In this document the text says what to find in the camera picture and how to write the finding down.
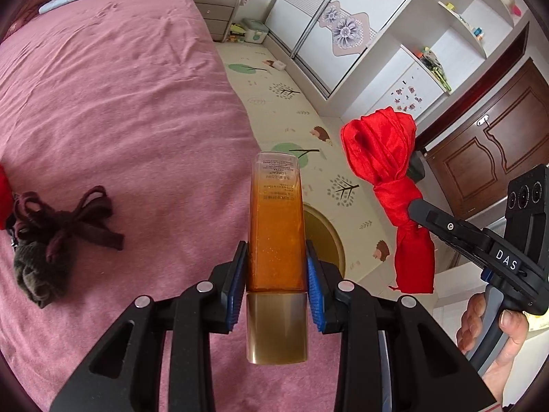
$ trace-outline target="tree print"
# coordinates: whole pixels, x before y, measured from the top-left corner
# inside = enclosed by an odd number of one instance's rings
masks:
[[[304,149],[299,145],[291,142],[283,142],[277,144],[273,147],[272,151],[281,151],[283,153],[289,153],[290,155],[294,155],[299,162],[299,167],[302,169],[308,164],[307,155],[311,152],[316,152],[320,155],[322,159],[326,159],[326,155],[320,149]]]
[[[263,68],[254,68],[252,66],[245,65],[245,64],[230,64],[228,65],[228,67],[230,70],[233,70],[233,71],[236,71],[237,73],[242,73],[242,74],[255,74],[257,71],[269,72],[268,70],[264,70]]]
[[[283,83],[274,83],[269,89],[276,94],[276,97],[283,99],[291,99],[295,94],[301,94]]]
[[[337,201],[338,206],[351,206],[355,201],[353,191],[360,187],[358,184],[353,185],[352,181],[338,175],[334,180],[330,180],[331,187],[328,189],[328,195]]]

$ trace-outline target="storage box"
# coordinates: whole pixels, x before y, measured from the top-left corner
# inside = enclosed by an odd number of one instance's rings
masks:
[[[242,25],[246,29],[244,40],[248,43],[263,43],[269,33],[269,28],[256,20],[243,19]]]

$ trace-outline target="camera lens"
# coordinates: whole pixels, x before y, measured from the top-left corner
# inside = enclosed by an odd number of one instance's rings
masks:
[[[521,187],[520,192],[518,193],[518,207],[524,209],[526,204],[528,204],[528,197],[530,196],[530,191],[527,186]]]
[[[515,194],[515,192],[511,192],[509,195],[509,209],[513,209],[516,203],[517,203],[517,194]]]
[[[537,203],[539,200],[541,200],[541,183],[537,181],[532,189],[532,201]]]

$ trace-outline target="white cabinet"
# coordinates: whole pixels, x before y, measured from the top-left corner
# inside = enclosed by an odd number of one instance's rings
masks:
[[[443,94],[444,91],[429,73],[414,62],[367,113],[393,107],[395,111],[410,113],[416,119]]]

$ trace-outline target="orange bottle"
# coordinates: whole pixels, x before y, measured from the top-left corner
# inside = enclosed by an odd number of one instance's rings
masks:
[[[254,364],[306,361],[305,229],[294,155],[257,155],[248,249],[248,360]]]

